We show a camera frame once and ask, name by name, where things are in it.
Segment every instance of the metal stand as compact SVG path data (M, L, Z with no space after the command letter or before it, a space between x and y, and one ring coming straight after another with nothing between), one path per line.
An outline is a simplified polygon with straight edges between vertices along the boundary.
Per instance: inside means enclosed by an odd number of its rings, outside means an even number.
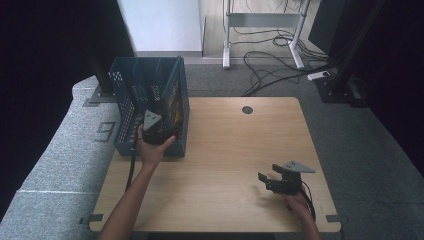
M232 13L231 0L227 1L226 23L227 30L224 40L223 67L230 68L230 27L282 27L296 28L293 41L289 43L289 49L296 63L297 68L304 68L302 59L299 56L297 42L305 23L306 13L310 0L305 0L301 13Z

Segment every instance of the hand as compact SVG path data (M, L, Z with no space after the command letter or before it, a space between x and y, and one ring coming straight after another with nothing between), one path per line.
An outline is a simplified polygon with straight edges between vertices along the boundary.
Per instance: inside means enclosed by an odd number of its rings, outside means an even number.
M305 218L312 218L311 213L309 212L308 203L306 199L302 196L300 192L295 195L284 195L279 193L284 198L284 201L288 206L293 210L299 220L304 220Z
M142 140L143 125L138 128L138 137L140 140L137 142L137 148L141 152L142 168L153 167L155 169L162 160L165 150L175 141L175 136L171 136L162 145L150 145Z

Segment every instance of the wooden table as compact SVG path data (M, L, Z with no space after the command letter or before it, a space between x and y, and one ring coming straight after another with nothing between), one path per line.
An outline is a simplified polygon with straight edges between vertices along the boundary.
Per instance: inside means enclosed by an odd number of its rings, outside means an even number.
M251 114L242 112L250 106ZM299 101L295 98L190 98L184 158L159 164L134 231L148 232L298 232L294 214L282 197L265 189L258 172L274 179L273 163L298 161L316 170L302 174L311 188L321 232L340 223ZM130 157L113 155L90 222L100 231L124 193ZM136 163L135 174L141 168Z

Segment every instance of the blue plastic basket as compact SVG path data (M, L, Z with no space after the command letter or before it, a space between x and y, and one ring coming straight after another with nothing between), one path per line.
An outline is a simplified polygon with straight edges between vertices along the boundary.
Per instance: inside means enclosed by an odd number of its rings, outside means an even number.
M118 100L121 125L114 140L121 155L131 155L137 124L148 109L160 114L156 129L179 128L179 136L165 156L183 157L190 105L184 60L177 58L116 58L110 77Z

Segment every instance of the gray floor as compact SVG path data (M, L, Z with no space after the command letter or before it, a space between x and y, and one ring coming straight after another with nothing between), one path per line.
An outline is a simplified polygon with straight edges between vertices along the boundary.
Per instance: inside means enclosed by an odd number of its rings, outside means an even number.
M279 68L255 64L255 69ZM191 97L240 96L251 86L251 73L242 64L230 70L219 64L186 64L186 75ZM1 239L96 238L87 218L101 190L119 125L116 104L83 107L96 85L94 77L75 85L67 116L0 225ZM276 83L256 96L300 101L343 223L343 233L324 233L326 239L343 239L343 234L345 239L424 239L424 180L370 109L323 104L306 77ZM109 136L112 123L116 124Z

